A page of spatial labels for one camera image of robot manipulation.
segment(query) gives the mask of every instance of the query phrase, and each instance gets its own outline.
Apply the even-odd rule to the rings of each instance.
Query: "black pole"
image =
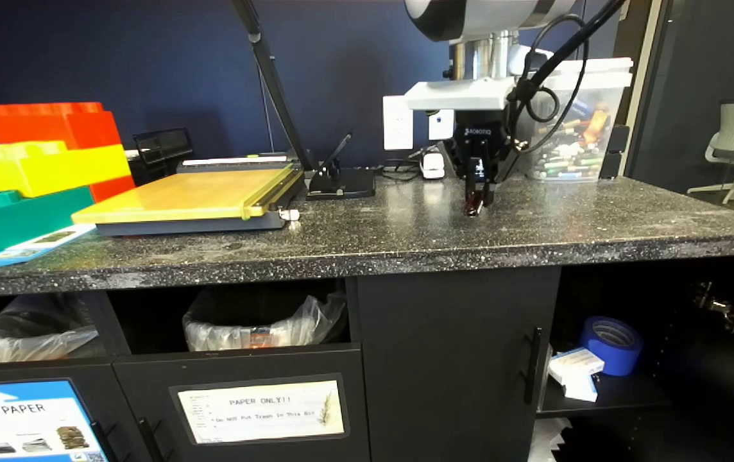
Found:
[[[291,110],[288,110],[288,103],[284,103],[284,89],[283,89],[283,81],[279,81],[279,78],[275,72],[273,55],[267,48],[265,33],[261,33],[257,8],[248,0],[233,0],[233,4],[237,4],[237,12],[239,12],[239,17],[242,17],[242,24],[246,28],[246,40],[253,48],[253,57],[257,57],[257,65],[258,65],[258,72],[261,72],[261,79],[265,79],[265,89],[269,94],[269,103],[275,106],[275,116],[283,124],[288,144],[294,151],[301,167],[303,169],[314,169],[314,161],[308,158],[308,151],[306,151],[306,147],[303,147],[303,142],[301,142],[301,137],[294,132],[294,124],[291,117]]]

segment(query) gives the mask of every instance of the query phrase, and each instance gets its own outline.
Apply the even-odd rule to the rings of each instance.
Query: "box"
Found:
[[[545,81],[557,101],[559,114],[565,110],[581,62],[565,62]],[[577,98],[561,125],[539,144],[557,117],[548,124],[536,124],[530,144],[539,144],[519,161],[520,173],[536,179],[598,179],[602,156],[607,148],[610,128],[620,108],[623,89],[632,85],[632,60],[591,60],[587,72],[581,81]],[[534,98],[536,114],[552,114],[552,101],[547,94]]]
[[[0,144],[0,191],[42,197],[62,191],[130,178],[120,144],[67,148],[63,142]]]
[[[24,201],[18,192],[0,192],[0,251],[42,233],[71,225],[71,212],[93,203],[90,191],[67,191]]]
[[[0,144],[63,142],[69,148],[120,144],[116,117],[102,103],[0,106]]]

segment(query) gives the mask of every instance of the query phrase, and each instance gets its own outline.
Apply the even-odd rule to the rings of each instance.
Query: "dark blue wall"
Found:
[[[379,98],[436,79],[401,0],[257,0],[291,114],[324,155],[383,161]],[[228,155],[267,148],[257,67],[230,0],[0,0],[0,103],[102,101],[124,142],[188,125]]]

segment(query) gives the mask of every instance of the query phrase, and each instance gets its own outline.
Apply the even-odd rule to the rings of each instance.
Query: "blue object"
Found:
[[[602,360],[602,375],[625,377],[632,375],[645,339],[625,324],[606,315],[586,320],[581,345]]]

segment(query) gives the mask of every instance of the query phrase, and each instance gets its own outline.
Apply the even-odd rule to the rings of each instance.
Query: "robotic arm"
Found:
[[[496,74],[498,79],[482,81],[415,85],[409,92],[411,110],[457,110],[451,161],[457,174],[464,178],[469,216],[493,203],[491,183],[498,178],[498,161],[529,147],[515,137],[523,108],[530,106],[545,79],[586,46],[623,3],[607,0],[539,69],[523,69],[520,78]],[[424,35],[451,44],[547,25],[570,12],[572,4],[574,0],[406,0],[411,21]]]

